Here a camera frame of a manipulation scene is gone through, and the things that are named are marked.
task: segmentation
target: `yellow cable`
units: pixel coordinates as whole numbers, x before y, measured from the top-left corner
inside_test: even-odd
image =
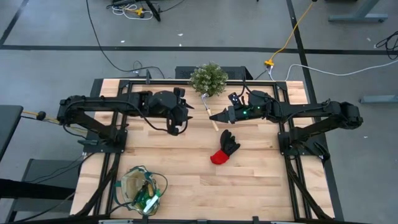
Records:
[[[299,26],[301,20],[305,17],[305,15],[307,15],[307,12],[311,9],[313,2],[311,2],[310,6],[308,7],[308,9],[304,12],[304,14],[301,16],[301,18],[297,21],[296,26],[294,26],[292,32],[290,33],[289,38],[287,39],[284,47],[282,47],[281,49],[279,49],[277,52],[275,52],[272,57],[268,60],[265,61],[266,65],[274,65],[274,63],[272,62],[272,59],[275,57],[275,55],[283,50],[285,50],[287,44],[289,43],[289,41],[291,40],[291,38],[293,37],[294,31],[297,29],[297,27]]]
[[[30,111],[23,111],[23,113],[34,115],[34,116],[38,116],[39,115],[38,113],[30,112]],[[48,117],[48,116],[45,117],[45,120],[47,120],[47,121],[49,121],[49,122],[51,122],[53,124],[59,124],[60,123],[57,119],[51,118],[51,117]],[[75,131],[77,131],[77,132],[79,132],[79,133],[82,133],[82,134],[86,134],[87,133],[86,131],[82,131],[82,130],[76,128],[76,127],[72,127],[71,126],[70,128],[75,130]]]

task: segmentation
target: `desk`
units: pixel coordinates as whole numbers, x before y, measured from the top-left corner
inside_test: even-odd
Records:
[[[121,154],[118,180],[130,168],[138,165],[145,165],[149,171],[164,174],[169,180],[169,187],[160,200],[160,208],[150,219],[252,220],[253,216],[258,216],[262,221],[294,220],[285,161],[279,152],[278,124],[261,119],[236,124],[218,123],[220,131],[215,132],[199,94],[184,85],[186,80],[179,81],[183,85],[166,84],[176,83],[175,80],[154,82],[153,85],[133,84],[132,90],[157,92],[172,91],[176,86],[184,88],[184,98],[195,109],[189,111],[193,119],[189,121],[188,129],[177,137],[153,130],[142,118],[127,118],[127,144]],[[240,93],[240,83],[229,81],[230,85],[227,85],[223,94],[208,99],[213,113],[219,113],[230,105],[227,96],[234,91]],[[262,85],[271,82],[248,83],[252,90],[268,92],[274,97],[273,87]],[[291,104],[307,103],[302,82],[286,84]],[[100,95],[116,96],[118,85],[118,79],[104,79]],[[98,95],[94,89],[91,93]],[[279,90],[279,97],[284,98],[282,90]],[[113,113],[98,112],[95,119],[110,124],[112,115]],[[157,127],[165,127],[164,119],[149,120]],[[307,126],[312,123],[312,119],[295,118],[294,123],[296,126]],[[210,156],[220,148],[220,135],[224,129],[229,129],[236,136],[241,147],[227,163],[216,166],[210,162]],[[78,212],[98,187],[103,158],[104,154],[95,154],[83,164],[71,214]],[[307,189],[321,208],[334,217],[321,160],[315,156],[302,156],[301,161]],[[156,179],[163,189],[164,180]],[[107,189],[104,191],[100,213],[105,211],[108,192]],[[300,216],[305,217],[302,197],[297,188],[296,193]],[[112,213],[111,218],[142,217],[135,211],[120,208]]]

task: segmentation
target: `glove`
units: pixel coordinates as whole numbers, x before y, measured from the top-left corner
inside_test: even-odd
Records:
[[[223,131],[221,134],[220,145],[221,149],[210,156],[211,162],[216,165],[224,164],[232,153],[241,147],[240,144],[236,144],[235,136],[232,136],[232,133],[228,130]]]

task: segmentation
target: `green plant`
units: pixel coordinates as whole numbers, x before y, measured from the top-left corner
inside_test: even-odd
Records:
[[[210,62],[208,65],[198,67],[191,74],[191,86],[201,94],[220,95],[224,92],[227,79],[228,74],[219,65]]]

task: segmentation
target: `black metal frame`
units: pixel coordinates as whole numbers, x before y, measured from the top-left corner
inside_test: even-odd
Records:
[[[127,87],[127,91],[130,92],[132,90],[132,86],[134,84],[145,85],[146,81],[145,80],[120,80],[118,94],[120,94],[122,92],[124,87]],[[150,82],[150,84],[151,85],[164,85],[164,84],[166,84],[166,85],[187,85],[188,80],[152,80]],[[240,86],[242,84],[243,84],[242,82],[227,81],[227,85],[239,85]],[[274,97],[277,101],[280,101],[279,90],[282,90],[284,101],[289,103],[289,95],[287,93],[286,82],[250,82],[250,81],[246,81],[246,84],[249,86],[250,85],[271,86],[273,88]],[[101,89],[101,86],[102,86],[102,83],[99,84],[98,86],[93,86],[93,89],[91,92],[99,93],[99,91],[95,90],[95,89]],[[125,116],[122,118],[121,125],[122,125],[122,127],[126,125]],[[293,123],[292,119],[290,119],[289,120],[289,128],[291,129],[293,127],[294,127],[294,123]],[[280,124],[279,129],[280,129],[280,132],[285,132],[284,125]],[[289,163],[291,165],[291,159],[288,155],[284,155],[284,159],[285,159],[286,167],[289,166]],[[303,167],[302,167],[302,161],[301,161],[300,155],[296,156],[294,160],[296,163],[298,179],[300,180],[301,184],[305,187],[305,177],[304,177],[304,173],[303,173]],[[106,168],[107,168],[108,164],[109,164],[109,154],[106,154],[105,158],[104,158],[103,169],[101,171],[100,182],[102,181],[103,177],[106,175]],[[111,182],[109,183],[111,187],[109,188],[108,200],[106,203],[106,213],[108,213],[111,210],[111,205],[112,205],[112,201],[113,201],[112,186],[115,184],[115,182],[116,182],[116,176],[114,176],[112,178]],[[295,184],[291,178],[288,178],[288,183],[289,183],[290,200],[292,202],[292,210],[293,210],[293,214],[294,214],[294,219],[298,220],[300,218],[300,212],[299,212],[299,205],[297,202],[297,195],[296,195],[296,191],[295,191]],[[305,218],[311,219],[312,218],[311,208],[310,208],[306,198],[304,196],[302,196],[302,197],[303,197],[303,203],[304,203]],[[98,214],[100,206],[101,206],[101,198],[97,201],[97,204],[95,207],[96,209],[94,212],[95,215]],[[161,222],[161,221],[163,221],[163,220],[153,220],[153,222]],[[186,220],[174,220],[174,221],[176,221],[174,223],[178,223],[178,221],[186,222]]]

